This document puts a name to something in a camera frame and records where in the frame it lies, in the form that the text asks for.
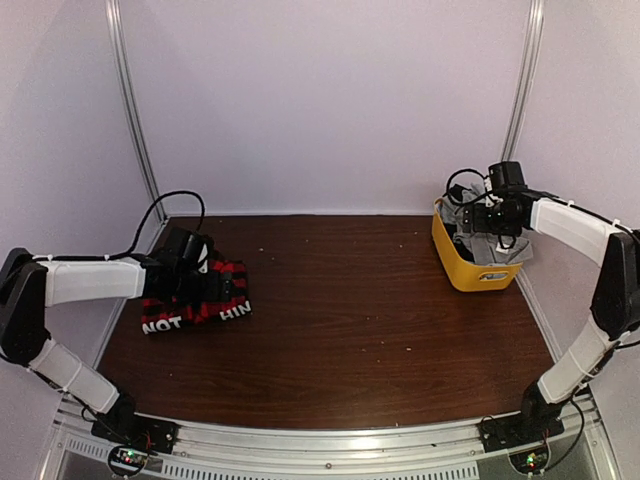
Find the grey long sleeve shirt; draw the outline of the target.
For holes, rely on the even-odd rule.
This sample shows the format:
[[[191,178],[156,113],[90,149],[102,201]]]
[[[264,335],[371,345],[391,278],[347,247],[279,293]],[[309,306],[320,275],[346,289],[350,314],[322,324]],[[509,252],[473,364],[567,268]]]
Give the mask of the grey long sleeve shirt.
[[[443,200],[448,196],[449,191],[443,195]],[[454,199],[451,199],[451,203],[458,206],[458,202]],[[462,227],[463,208],[458,207],[460,208],[460,226]],[[529,239],[524,236],[507,237],[489,233],[466,234],[471,236],[471,246],[474,255],[473,263],[477,265],[516,264],[524,263],[533,258],[533,246]]]

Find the red black plaid shirt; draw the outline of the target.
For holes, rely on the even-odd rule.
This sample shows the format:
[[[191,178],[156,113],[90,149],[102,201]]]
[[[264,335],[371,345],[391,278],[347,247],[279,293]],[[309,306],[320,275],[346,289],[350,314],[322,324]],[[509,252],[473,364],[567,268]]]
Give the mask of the red black plaid shirt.
[[[145,335],[166,333],[216,321],[225,322],[252,313],[245,264],[229,260],[220,254],[222,259],[211,261],[210,265],[214,267],[215,273],[221,275],[222,299],[205,300],[199,305],[164,310],[159,303],[159,294],[153,294],[142,301],[141,328]]]

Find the yellow plastic basket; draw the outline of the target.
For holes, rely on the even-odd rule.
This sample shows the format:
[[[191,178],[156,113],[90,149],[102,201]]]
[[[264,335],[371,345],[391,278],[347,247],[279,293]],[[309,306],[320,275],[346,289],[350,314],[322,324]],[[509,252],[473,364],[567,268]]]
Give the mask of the yellow plastic basket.
[[[437,198],[434,201],[431,235],[451,285],[463,293],[506,289],[515,279],[523,264],[477,265],[464,260],[446,231],[441,217],[442,202],[442,198]]]

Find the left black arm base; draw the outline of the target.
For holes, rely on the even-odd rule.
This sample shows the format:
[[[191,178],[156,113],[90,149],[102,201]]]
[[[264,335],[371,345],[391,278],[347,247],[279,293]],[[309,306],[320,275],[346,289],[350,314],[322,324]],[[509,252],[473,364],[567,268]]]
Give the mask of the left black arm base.
[[[94,437],[114,443],[106,463],[117,478],[130,479],[150,460],[174,451],[178,425],[137,413],[135,401],[127,394],[120,394],[106,413],[84,406],[82,417],[91,424]]]

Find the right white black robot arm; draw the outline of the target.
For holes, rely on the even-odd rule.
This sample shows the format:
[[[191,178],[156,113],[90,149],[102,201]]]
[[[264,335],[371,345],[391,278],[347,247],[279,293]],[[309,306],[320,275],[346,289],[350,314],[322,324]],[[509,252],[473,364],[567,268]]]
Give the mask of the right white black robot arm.
[[[531,405],[513,419],[513,433],[530,442],[551,424],[546,406],[565,403],[595,378],[638,329],[638,234],[537,191],[493,191],[455,211],[461,232],[494,236],[492,250],[510,252],[523,236],[538,250],[525,272],[563,350],[526,393]]]

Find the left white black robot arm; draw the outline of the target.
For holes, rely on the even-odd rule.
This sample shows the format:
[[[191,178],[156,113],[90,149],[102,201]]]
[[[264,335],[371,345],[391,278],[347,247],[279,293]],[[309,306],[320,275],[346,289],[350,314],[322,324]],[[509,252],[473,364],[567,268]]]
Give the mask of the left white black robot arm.
[[[232,296],[232,264],[220,258],[211,238],[171,231],[163,247],[143,253],[65,256],[11,249],[1,263],[1,354],[42,377],[97,414],[123,444],[144,433],[138,415],[119,405],[122,390],[89,366],[48,327],[52,313],[82,305],[152,300],[197,309]]]

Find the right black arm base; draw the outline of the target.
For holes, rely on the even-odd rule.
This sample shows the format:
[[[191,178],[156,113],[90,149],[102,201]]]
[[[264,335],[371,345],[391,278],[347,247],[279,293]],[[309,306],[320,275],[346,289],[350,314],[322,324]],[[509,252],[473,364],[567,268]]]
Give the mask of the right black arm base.
[[[519,412],[499,418],[485,416],[477,424],[484,452],[509,451],[517,473],[541,475],[551,463],[549,439],[564,432],[559,417],[565,404],[548,403],[532,383],[523,394]]]

